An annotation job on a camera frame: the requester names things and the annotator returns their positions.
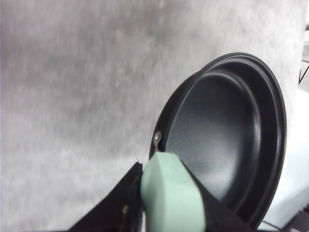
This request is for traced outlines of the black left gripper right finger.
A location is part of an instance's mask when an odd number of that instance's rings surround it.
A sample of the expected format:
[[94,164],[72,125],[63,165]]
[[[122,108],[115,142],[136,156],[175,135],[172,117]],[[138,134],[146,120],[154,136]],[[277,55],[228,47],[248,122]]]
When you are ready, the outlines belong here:
[[206,232],[254,232],[247,223],[240,219],[224,203],[217,200],[202,183],[193,177],[200,191],[205,212]]

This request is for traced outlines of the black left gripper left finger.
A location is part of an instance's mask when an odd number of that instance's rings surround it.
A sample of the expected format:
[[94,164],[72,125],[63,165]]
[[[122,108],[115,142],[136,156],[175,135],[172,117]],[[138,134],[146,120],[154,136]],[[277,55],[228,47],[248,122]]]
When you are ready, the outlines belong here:
[[143,209],[140,198],[142,164],[136,162],[111,192],[79,221],[70,232],[140,232]]

